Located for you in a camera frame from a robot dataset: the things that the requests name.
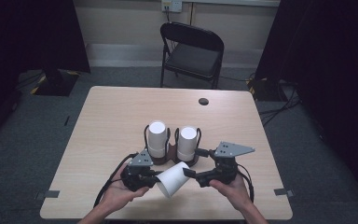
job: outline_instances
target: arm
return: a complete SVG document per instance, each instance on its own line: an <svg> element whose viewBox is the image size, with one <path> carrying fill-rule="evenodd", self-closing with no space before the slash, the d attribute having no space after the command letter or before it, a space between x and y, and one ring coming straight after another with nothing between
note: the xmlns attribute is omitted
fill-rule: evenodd
<svg viewBox="0 0 358 224"><path fill-rule="evenodd" d="M232 206L240 211L249 224L264 224L267 221L252 203L248 195L245 183L240 175L235 177L229 185L225 185L218 180L211 180L211 187L217 189L221 194L226 196Z"/></svg>
<svg viewBox="0 0 358 224"><path fill-rule="evenodd" d="M109 186L100 203L95 206L85 217L83 217L83 219L78 222L79 224L100 223L111 213L120 210L128 202L132 202L134 198L144 196L144 194L149 190L148 187L144 187L136 190L135 192L132 192L124 186L123 181L119 179L120 174L126 165L127 164L123 164L117 171L117 174L112 178L112 180L118 181L113 182Z"/></svg>

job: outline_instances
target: black chair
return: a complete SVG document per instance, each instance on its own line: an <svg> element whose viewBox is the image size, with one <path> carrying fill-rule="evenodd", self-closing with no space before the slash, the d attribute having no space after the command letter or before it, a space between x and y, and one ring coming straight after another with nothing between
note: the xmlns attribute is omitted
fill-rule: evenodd
<svg viewBox="0 0 358 224"><path fill-rule="evenodd" d="M164 41L160 87L167 69L176 76L179 73L212 81L211 89L216 89L225 49L222 39L212 31L179 22L162 24L160 32Z"/></svg>

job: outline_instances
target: white cup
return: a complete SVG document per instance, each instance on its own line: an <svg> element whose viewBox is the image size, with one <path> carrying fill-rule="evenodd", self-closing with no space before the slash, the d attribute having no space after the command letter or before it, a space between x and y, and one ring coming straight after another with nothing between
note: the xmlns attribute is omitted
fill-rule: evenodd
<svg viewBox="0 0 358 224"><path fill-rule="evenodd" d="M191 161L197 147L197 129L185 126L179 132L177 157L181 161Z"/></svg>
<svg viewBox="0 0 358 224"><path fill-rule="evenodd" d="M150 156L162 158L165 155L165 142L167 141L167 128L164 122L155 120L149 124L147 147Z"/></svg>
<svg viewBox="0 0 358 224"><path fill-rule="evenodd" d="M161 181L157 182L157 186L165 197L171 198L189 179L189 177L184 175L183 168L188 169L188 166L181 161L170 169L157 175L157 178Z"/></svg>

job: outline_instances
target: chair backrest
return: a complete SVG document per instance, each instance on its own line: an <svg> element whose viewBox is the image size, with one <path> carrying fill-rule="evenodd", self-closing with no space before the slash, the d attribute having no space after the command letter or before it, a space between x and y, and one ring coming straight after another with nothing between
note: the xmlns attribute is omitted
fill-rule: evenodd
<svg viewBox="0 0 358 224"><path fill-rule="evenodd" d="M159 31L165 45L167 45L166 39L168 39L192 47L213 51L223 52L225 48L222 39L217 34L192 25L174 21L166 22L161 25Z"/></svg>

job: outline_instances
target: wire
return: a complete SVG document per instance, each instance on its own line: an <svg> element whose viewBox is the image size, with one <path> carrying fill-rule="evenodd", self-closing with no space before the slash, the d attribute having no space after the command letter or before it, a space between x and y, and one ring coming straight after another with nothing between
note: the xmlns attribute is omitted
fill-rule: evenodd
<svg viewBox="0 0 358 224"><path fill-rule="evenodd" d="M238 79L238 78L233 78L233 77L222 77L222 78L226 78L226 79L230 79L230 80L234 80L234 81L241 81L241 82L246 81L246 79Z"/></svg>
<svg viewBox="0 0 358 224"><path fill-rule="evenodd" d="M167 15L167 21L170 21L170 7L164 7L165 8L165 15Z"/></svg>
<svg viewBox="0 0 358 224"><path fill-rule="evenodd" d="M45 72L42 71L42 72L40 72L38 74L35 74L35 75L31 76L31 77L27 77L26 79L22 80L21 82L19 82L19 84L17 84L16 90L22 89L22 88L24 88L24 87L36 82L40 78L40 76L42 76L42 74L44 74L44 73ZM30 80L31 78L33 78L32 81L23 84L24 82Z"/></svg>
<svg viewBox="0 0 358 224"><path fill-rule="evenodd" d="M297 100L295 103L293 103L293 100L295 99L294 98L295 92L296 92L296 88L293 88L293 91L292 91L292 94L291 94L289 100L286 102L286 104L282 108L277 109L277 110L270 110L270 111L264 111L264 112L259 113L259 115L274 113L274 114L268 115L261 119L261 121L263 121L264 119L269 118L265 123L263 123L263 127L265 127L270 121L272 121L279 113L283 112L284 110L293 108L301 102L300 100Z"/></svg>
<svg viewBox="0 0 358 224"><path fill-rule="evenodd" d="M249 80L251 80L252 77L254 77L254 76L255 76L255 72L253 72L253 73L249 76Z"/></svg>
<svg viewBox="0 0 358 224"><path fill-rule="evenodd" d="M248 176L244 175L240 170L238 170L238 174L240 176L242 176L246 182L248 183L248 187L249 187L249 198L251 199L252 203L255 201L255 188L253 186L253 183L252 183L252 178L251 178L251 175L249 174L248 170L240 165L240 164L237 164L238 166L240 166L242 169L244 169L246 171L246 173L248 174Z"/></svg>
<svg viewBox="0 0 358 224"><path fill-rule="evenodd" d="M193 24L193 9L194 9L194 3L191 3L190 25Z"/></svg>
<svg viewBox="0 0 358 224"><path fill-rule="evenodd" d="M106 180L106 183L103 185L103 187L101 188L100 192L98 193L97 198L95 199L95 203L94 203L94 207L98 205L98 203L100 203L101 198L103 197L104 193L106 192L106 190L109 188L109 186L113 183L116 182L118 180L112 180L112 178L116 175L118 169L120 169L120 167L124 164L124 162L129 159L129 158L134 158L136 155L138 155L138 153L134 153L134 154L130 154L128 155L126 158L124 158L124 160L118 165L118 167L116 168L116 170L109 176L109 179Z"/></svg>

